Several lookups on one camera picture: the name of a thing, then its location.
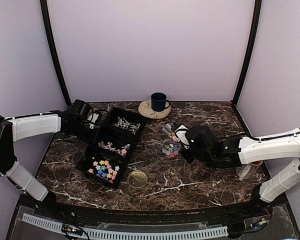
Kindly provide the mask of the black three-compartment candy tray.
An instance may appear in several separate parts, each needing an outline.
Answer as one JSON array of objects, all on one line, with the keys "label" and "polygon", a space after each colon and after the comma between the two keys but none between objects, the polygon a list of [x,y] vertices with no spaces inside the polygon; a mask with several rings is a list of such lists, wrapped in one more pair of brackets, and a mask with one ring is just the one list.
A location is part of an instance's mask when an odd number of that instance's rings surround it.
[{"label": "black three-compartment candy tray", "polygon": [[117,189],[145,126],[140,114],[113,107],[76,168],[88,179]]}]

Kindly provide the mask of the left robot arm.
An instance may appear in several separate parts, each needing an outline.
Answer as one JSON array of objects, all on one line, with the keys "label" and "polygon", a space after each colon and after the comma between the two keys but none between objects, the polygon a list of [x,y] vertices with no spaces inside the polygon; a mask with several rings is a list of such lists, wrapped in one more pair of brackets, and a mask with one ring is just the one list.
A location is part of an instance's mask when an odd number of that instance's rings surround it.
[{"label": "left robot arm", "polygon": [[41,203],[50,218],[61,213],[56,195],[27,170],[15,154],[15,144],[39,136],[63,133],[81,142],[91,143],[102,119],[101,110],[75,100],[66,110],[52,110],[23,116],[0,115],[0,177],[7,178],[19,190]]}]

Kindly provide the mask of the clear plastic jar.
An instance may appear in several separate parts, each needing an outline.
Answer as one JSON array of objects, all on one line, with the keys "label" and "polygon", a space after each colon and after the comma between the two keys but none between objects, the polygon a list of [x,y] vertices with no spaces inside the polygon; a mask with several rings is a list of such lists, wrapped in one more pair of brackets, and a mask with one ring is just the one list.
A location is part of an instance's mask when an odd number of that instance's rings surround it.
[{"label": "clear plastic jar", "polygon": [[181,145],[172,139],[165,139],[161,145],[161,151],[167,157],[174,159],[181,149]]}]

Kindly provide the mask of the metal scoop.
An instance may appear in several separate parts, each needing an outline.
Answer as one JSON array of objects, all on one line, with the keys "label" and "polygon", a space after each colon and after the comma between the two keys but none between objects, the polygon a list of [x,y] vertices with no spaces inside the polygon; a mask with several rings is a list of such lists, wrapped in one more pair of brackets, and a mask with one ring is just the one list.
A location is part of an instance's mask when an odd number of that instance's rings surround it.
[{"label": "metal scoop", "polygon": [[177,125],[175,123],[167,123],[162,127],[162,130],[168,135],[169,138],[177,138],[177,135],[174,132],[176,126]]}]

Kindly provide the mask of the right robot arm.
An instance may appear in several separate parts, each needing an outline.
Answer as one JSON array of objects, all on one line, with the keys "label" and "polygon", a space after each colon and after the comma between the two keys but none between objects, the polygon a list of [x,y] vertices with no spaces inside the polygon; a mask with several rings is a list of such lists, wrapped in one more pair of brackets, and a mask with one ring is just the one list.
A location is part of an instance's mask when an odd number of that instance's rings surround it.
[{"label": "right robot arm", "polygon": [[300,127],[262,136],[227,137],[222,141],[207,125],[190,129],[180,126],[175,135],[185,147],[183,157],[192,162],[197,159],[212,168],[232,168],[256,164],[266,160],[291,158],[291,163],[270,180],[253,190],[253,200],[245,205],[245,213],[256,217],[275,198],[300,183]]}]

